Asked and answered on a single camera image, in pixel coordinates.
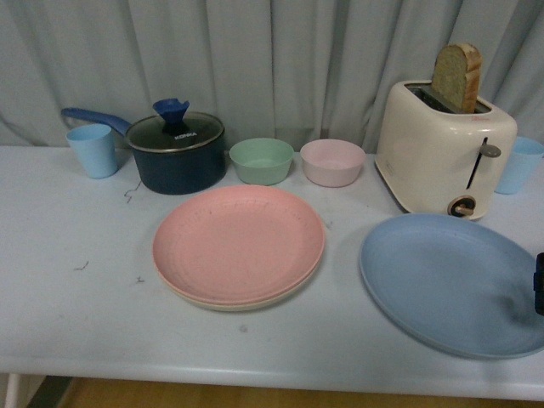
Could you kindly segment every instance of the toaster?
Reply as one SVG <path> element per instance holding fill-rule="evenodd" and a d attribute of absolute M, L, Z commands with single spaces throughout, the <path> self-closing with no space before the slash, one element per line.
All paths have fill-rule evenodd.
<path fill-rule="evenodd" d="M 391 88 L 376 167 L 409 213 L 477 219 L 487 212 L 518 127 L 505 111 L 478 97 L 461 113 L 430 81 Z"/>

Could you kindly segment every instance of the wooden floor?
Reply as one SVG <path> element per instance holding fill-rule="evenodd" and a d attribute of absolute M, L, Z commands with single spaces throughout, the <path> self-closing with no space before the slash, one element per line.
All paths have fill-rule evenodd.
<path fill-rule="evenodd" d="M 536 408 L 504 399 L 357 394 L 75 378 L 59 408 Z"/>

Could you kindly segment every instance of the pink plate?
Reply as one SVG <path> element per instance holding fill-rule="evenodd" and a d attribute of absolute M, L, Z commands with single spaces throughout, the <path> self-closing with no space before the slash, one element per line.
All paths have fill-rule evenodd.
<path fill-rule="evenodd" d="M 179 295 L 218 310 L 256 309 L 298 289 L 325 247 L 320 216 L 274 187 L 235 185 L 190 198 L 153 240 L 159 275 Z"/>

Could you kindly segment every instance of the blue plate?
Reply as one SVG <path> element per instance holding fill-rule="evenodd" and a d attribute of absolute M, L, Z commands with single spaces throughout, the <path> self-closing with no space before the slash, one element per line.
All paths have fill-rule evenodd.
<path fill-rule="evenodd" d="M 506 237 L 438 214 L 391 218 L 360 252 L 365 285 L 393 323 L 428 346 L 481 359 L 544 349 L 535 265 Z"/>

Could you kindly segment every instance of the light blue cup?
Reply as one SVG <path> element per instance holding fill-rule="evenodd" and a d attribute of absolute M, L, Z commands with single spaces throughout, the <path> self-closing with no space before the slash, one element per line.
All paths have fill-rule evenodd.
<path fill-rule="evenodd" d="M 543 156 L 544 145 L 533 139 L 517 137 L 495 192 L 517 193 L 535 171 Z"/>
<path fill-rule="evenodd" d="M 117 171 L 111 127 L 98 123 L 75 127 L 66 140 L 91 179 L 104 179 Z"/>

